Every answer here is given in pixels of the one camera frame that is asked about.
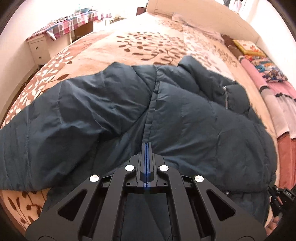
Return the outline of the dark navy puffer jacket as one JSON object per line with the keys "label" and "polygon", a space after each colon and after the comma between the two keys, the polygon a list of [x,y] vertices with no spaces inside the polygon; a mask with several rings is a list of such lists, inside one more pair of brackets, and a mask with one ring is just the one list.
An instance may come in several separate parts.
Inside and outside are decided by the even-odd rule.
{"label": "dark navy puffer jacket", "polygon": [[[92,175],[111,176],[151,143],[181,175],[200,175],[263,227],[276,151],[244,88],[191,56],[177,66],[112,63],[63,80],[1,129],[1,189],[48,189],[41,216]],[[126,195],[115,240],[172,240],[165,193]]]}

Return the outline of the pink striped folded blanket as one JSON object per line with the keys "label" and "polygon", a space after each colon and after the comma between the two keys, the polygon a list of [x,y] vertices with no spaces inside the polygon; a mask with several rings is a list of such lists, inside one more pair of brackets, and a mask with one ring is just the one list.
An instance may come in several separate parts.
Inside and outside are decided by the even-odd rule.
{"label": "pink striped folded blanket", "polygon": [[226,34],[221,37],[254,82],[268,108],[277,138],[280,187],[291,189],[295,185],[295,89],[289,81],[267,82],[235,46],[234,39]]}

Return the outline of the colourful cartoon pillow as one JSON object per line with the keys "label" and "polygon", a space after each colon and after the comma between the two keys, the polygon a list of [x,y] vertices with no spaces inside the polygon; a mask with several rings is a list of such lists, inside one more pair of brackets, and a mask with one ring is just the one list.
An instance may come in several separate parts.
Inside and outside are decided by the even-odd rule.
{"label": "colourful cartoon pillow", "polygon": [[266,79],[267,82],[284,82],[288,78],[269,57],[245,55],[244,56]]}

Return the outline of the yellow patterned pillow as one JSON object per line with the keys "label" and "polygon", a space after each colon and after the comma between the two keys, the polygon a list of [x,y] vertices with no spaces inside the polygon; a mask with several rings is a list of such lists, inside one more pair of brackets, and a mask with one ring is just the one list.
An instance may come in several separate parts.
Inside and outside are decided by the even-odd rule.
{"label": "yellow patterned pillow", "polygon": [[252,41],[247,40],[232,40],[235,46],[244,54],[252,56],[266,57],[266,54],[256,46]]}

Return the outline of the white bedside drawer cabinet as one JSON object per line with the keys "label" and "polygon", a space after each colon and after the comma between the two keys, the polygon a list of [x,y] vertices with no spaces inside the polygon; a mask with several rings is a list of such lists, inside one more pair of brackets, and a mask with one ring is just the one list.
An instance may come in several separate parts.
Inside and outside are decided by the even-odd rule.
{"label": "white bedside drawer cabinet", "polygon": [[29,44],[32,57],[37,65],[45,65],[51,59],[44,35],[28,39],[27,43]]}

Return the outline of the beige brown leaf-pattern blanket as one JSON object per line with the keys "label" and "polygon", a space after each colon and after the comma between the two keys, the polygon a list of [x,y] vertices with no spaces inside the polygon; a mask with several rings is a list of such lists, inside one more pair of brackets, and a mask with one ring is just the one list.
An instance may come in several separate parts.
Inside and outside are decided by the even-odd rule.
{"label": "beige brown leaf-pattern blanket", "polygon": [[200,30],[151,14],[117,22],[62,48],[20,92],[4,123],[8,124],[36,98],[68,78],[97,73],[115,61],[176,66],[185,55],[243,87],[245,92],[239,98],[249,100],[268,133],[273,134],[271,118],[253,81],[221,42]]}

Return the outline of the red plaid tablecloth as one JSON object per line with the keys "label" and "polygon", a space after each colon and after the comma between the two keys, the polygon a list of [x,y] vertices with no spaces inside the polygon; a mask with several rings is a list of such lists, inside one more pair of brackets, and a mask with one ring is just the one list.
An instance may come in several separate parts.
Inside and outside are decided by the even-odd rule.
{"label": "red plaid tablecloth", "polygon": [[61,21],[48,24],[47,26],[33,33],[26,40],[29,41],[35,37],[47,35],[51,40],[55,41],[87,23],[93,21],[102,21],[111,17],[111,13],[100,14],[98,11],[88,11],[86,13],[79,12]]}

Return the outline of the cream wooden headboard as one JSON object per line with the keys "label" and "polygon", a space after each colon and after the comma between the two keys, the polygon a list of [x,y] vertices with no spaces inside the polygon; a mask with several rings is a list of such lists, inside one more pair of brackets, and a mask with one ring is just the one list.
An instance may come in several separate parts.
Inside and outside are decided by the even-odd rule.
{"label": "cream wooden headboard", "polygon": [[203,25],[233,39],[256,43],[260,35],[237,13],[216,1],[148,1],[147,12],[172,16],[180,14],[186,20]]}

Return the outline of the light pink crumpled cloth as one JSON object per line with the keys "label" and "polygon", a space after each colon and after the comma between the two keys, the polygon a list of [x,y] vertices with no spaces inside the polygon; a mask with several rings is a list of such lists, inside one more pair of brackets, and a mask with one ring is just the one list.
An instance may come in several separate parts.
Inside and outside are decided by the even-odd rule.
{"label": "light pink crumpled cloth", "polygon": [[172,21],[181,23],[184,26],[188,26],[192,29],[195,29],[197,31],[200,31],[202,34],[207,36],[208,38],[212,40],[216,40],[224,44],[224,39],[221,37],[221,34],[215,30],[213,30],[210,27],[207,27],[202,24],[195,23],[193,20],[190,20],[189,18],[184,17],[181,14],[174,13],[171,17]]}

